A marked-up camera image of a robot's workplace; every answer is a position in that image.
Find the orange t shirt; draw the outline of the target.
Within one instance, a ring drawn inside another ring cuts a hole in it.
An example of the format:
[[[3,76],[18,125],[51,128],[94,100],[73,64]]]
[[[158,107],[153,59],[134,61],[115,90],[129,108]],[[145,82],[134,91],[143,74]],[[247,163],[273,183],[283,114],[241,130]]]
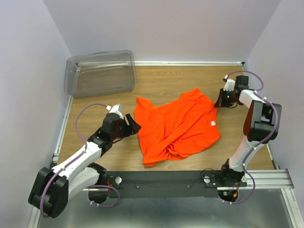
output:
[[[198,88],[162,106],[138,97],[133,113],[142,127],[138,140],[145,167],[188,158],[213,146],[221,137],[217,109]]]

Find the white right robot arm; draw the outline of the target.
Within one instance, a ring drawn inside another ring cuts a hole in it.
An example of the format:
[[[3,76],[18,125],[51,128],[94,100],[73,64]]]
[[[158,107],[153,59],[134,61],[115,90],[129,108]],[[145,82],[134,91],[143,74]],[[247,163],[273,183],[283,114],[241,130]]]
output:
[[[218,181],[223,186],[240,183],[247,165],[254,155],[278,135],[282,106],[261,97],[257,90],[249,88],[249,77],[240,75],[231,79],[223,78],[225,85],[220,89],[216,108],[231,108],[234,104],[248,108],[243,125],[243,140],[238,149],[222,165]]]

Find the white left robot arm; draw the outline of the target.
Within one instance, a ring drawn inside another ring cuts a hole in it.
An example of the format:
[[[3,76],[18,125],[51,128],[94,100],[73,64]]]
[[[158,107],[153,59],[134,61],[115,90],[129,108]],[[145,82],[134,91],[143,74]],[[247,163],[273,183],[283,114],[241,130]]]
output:
[[[141,126],[130,114],[121,117],[108,113],[102,126],[91,135],[83,147],[70,158],[53,168],[42,168],[36,175],[28,202],[39,209],[44,218],[56,218],[74,195],[94,186],[102,187],[106,171],[95,160],[108,152],[112,145],[136,135]]]

